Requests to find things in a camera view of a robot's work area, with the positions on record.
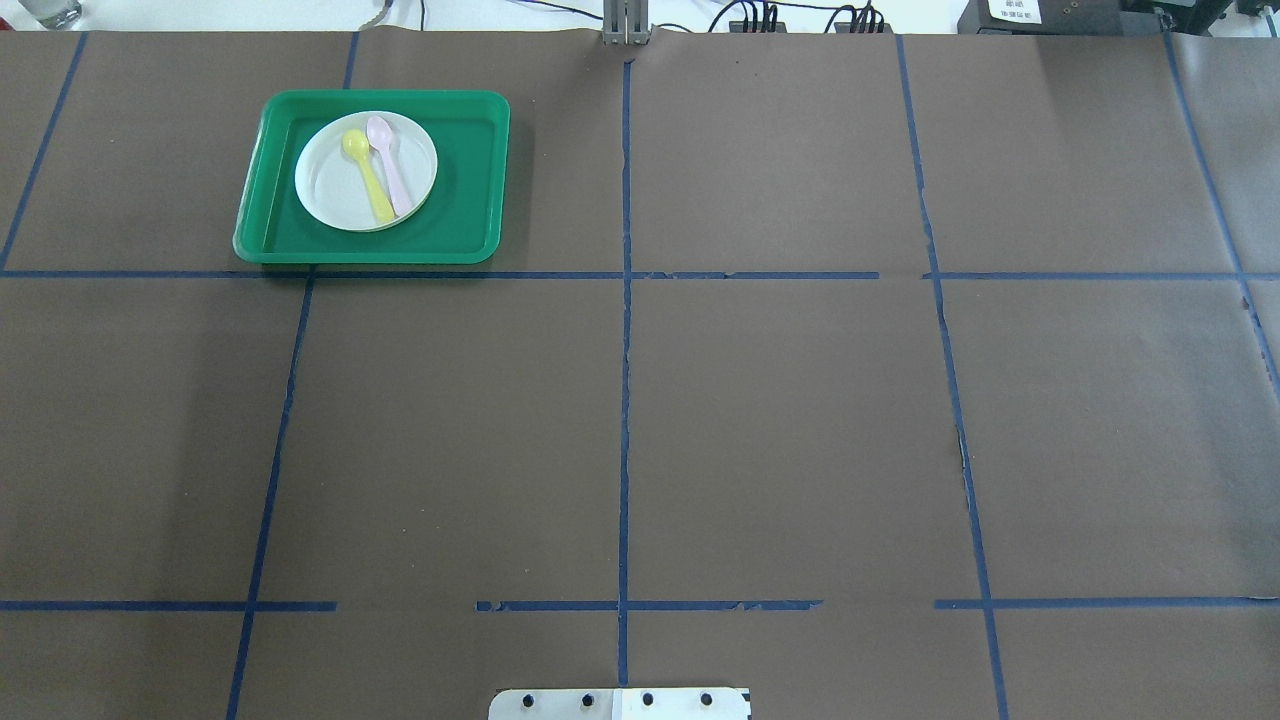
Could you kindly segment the white round plate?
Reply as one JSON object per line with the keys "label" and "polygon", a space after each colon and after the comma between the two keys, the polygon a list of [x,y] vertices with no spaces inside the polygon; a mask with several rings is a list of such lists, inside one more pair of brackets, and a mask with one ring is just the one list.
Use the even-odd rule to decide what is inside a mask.
{"label": "white round plate", "polygon": [[[396,129],[396,158],[411,197],[408,214],[396,217],[387,225],[375,222],[358,168],[340,146],[340,137],[347,129],[366,133],[372,115],[385,117]],[[372,169],[387,191],[387,178],[374,147],[371,159]],[[296,163],[294,188],[303,208],[323,224],[339,231],[371,233],[398,225],[420,210],[433,191],[439,165],[436,145],[417,122],[393,111],[357,111],[329,123],[307,141]]]}

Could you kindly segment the pink plastic spoon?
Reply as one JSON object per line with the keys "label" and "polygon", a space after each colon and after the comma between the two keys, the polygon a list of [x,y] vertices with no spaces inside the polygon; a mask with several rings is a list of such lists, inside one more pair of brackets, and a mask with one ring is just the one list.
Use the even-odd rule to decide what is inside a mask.
{"label": "pink plastic spoon", "polygon": [[380,158],[392,209],[397,217],[406,217],[411,210],[411,197],[396,158],[396,129],[385,117],[372,115],[367,119],[366,136]]}

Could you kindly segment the yellow plastic spoon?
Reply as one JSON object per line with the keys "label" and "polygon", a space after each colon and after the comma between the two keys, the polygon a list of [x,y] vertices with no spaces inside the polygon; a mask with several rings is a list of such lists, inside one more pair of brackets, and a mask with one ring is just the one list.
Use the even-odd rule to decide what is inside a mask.
{"label": "yellow plastic spoon", "polygon": [[396,219],[396,210],[389,193],[372,169],[372,146],[369,137],[361,129],[351,128],[342,135],[340,146],[343,154],[358,168],[375,222],[379,225],[390,224]]}

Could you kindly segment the green plastic tray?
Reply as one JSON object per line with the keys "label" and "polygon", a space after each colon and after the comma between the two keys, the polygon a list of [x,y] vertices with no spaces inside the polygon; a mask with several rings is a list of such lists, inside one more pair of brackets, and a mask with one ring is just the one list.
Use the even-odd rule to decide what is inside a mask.
{"label": "green plastic tray", "polygon": [[[298,200],[294,168],[323,127],[357,111],[417,122],[439,155],[425,205],[387,231],[339,231]],[[307,88],[265,105],[239,204],[233,249],[262,265],[472,265],[500,242],[511,110],[485,90]]]}

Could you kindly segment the brown paper table cover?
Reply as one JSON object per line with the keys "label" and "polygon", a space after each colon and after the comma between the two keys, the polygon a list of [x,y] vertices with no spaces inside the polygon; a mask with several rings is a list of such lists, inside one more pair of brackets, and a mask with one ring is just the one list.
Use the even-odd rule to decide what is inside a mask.
{"label": "brown paper table cover", "polygon": [[[474,266],[232,247],[494,92]],[[1277,716],[1277,41],[3,36],[3,716]]]}

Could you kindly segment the aluminium frame post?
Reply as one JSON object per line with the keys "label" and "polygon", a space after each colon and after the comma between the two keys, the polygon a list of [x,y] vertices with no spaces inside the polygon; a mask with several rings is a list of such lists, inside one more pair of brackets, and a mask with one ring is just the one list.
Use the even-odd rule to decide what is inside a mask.
{"label": "aluminium frame post", "polygon": [[605,0],[602,14],[602,41],[605,45],[645,45],[653,26],[648,0]]}

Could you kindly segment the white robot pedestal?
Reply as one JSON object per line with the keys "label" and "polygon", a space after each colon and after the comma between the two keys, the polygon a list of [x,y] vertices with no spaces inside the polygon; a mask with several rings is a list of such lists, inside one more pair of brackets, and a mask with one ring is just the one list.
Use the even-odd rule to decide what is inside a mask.
{"label": "white robot pedestal", "polygon": [[648,687],[508,689],[492,700],[489,719],[750,719],[746,689]]}

